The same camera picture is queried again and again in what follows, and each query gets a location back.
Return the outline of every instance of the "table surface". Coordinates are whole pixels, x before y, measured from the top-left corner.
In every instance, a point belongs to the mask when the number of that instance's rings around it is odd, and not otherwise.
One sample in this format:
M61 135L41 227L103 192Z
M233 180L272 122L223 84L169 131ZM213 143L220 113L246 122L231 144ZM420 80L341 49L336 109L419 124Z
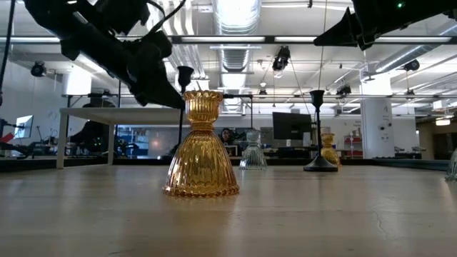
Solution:
M0 174L2 256L454 256L457 183L344 166L236 171L241 193L161 192L168 167Z
M180 110L168 108L64 108L61 114L122 125L179 125ZM183 124L189 125L184 114Z

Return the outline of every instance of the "computer monitor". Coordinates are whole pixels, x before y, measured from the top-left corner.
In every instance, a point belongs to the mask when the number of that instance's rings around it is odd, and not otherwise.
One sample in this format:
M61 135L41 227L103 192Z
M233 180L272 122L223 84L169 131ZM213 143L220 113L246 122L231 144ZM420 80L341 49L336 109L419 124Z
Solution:
M313 121L308 114L273 112L273 137L275 139L303 140L303 133L313 132Z
M16 128L14 129L14 139L18 138L30 138L31 137L31 127L34 122L34 116L24 116L17 118Z

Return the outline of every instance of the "black candlestick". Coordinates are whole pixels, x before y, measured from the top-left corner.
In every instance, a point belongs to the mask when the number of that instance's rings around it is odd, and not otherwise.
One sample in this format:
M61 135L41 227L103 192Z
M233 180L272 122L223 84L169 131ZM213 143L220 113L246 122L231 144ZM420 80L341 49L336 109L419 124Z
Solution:
M314 161L303 168L304 171L320 171L320 172L337 172L338 167L334 166L332 163L329 163L324 157L322 157L321 148L322 148L322 136L321 136L321 117L319 113L321 112L321 106L323 104L323 93L324 90L314 90L309 92L311 95L311 103L316 108L316 123L317 123L317 142L318 150L317 157Z
M186 93L186 87L191 83L191 76L194 72L194 69L187 66L178 67L179 76L178 83L181 86L181 95L183 96ZM182 134L183 134L183 118L184 118L184 107L181 108L181 115L179 116L179 139L178 145L181 144Z

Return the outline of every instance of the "small amber vase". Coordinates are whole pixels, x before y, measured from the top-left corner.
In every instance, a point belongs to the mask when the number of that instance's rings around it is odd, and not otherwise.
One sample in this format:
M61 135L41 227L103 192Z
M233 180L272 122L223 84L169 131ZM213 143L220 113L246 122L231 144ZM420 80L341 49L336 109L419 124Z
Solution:
M164 193L181 197L216 197L238 193L235 174L221 140L213 132L222 94L190 91L184 94L191 133L179 146Z
M336 153L335 149L333 149L333 138L335 137L334 133L322 133L322 149L321 154L322 156L332 163L335 166L341 167L341 162L338 154Z

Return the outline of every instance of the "white table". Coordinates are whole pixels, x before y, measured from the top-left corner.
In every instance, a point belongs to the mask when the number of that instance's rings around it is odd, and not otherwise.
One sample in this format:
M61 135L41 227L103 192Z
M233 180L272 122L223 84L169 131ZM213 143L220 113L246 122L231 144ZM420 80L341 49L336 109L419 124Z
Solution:
M57 168L64 168L67 121L70 116L87 119L109 126L108 165L114 158L114 128L116 125L179 125L178 109L155 108L65 108L60 110L59 148L57 150ZM189 125L184 114L183 125Z

